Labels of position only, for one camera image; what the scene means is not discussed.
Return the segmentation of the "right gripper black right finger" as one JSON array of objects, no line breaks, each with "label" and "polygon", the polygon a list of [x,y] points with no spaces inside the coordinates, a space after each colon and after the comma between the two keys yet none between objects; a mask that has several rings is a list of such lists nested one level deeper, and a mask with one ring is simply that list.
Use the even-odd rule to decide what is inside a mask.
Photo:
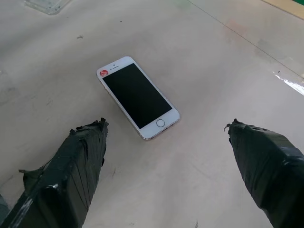
[{"label": "right gripper black right finger", "polygon": [[238,120],[226,128],[246,189],[273,228],[304,228],[304,154],[268,129]]}]

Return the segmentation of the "white smartphone with red sticker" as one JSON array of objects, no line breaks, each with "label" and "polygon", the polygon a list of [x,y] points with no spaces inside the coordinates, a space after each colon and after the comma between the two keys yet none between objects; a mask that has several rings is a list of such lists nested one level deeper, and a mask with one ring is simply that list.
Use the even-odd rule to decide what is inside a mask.
[{"label": "white smartphone with red sticker", "polygon": [[103,66],[96,75],[143,139],[150,140],[179,121],[178,110],[132,57]]}]

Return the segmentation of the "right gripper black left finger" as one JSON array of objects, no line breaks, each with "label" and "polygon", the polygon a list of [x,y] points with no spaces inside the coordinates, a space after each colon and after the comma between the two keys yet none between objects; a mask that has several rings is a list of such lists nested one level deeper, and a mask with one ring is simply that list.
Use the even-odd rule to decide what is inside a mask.
[{"label": "right gripper black left finger", "polygon": [[105,162],[108,122],[70,130],[42,167],[23,173],[25,190],[0,228],[82,228]]}]

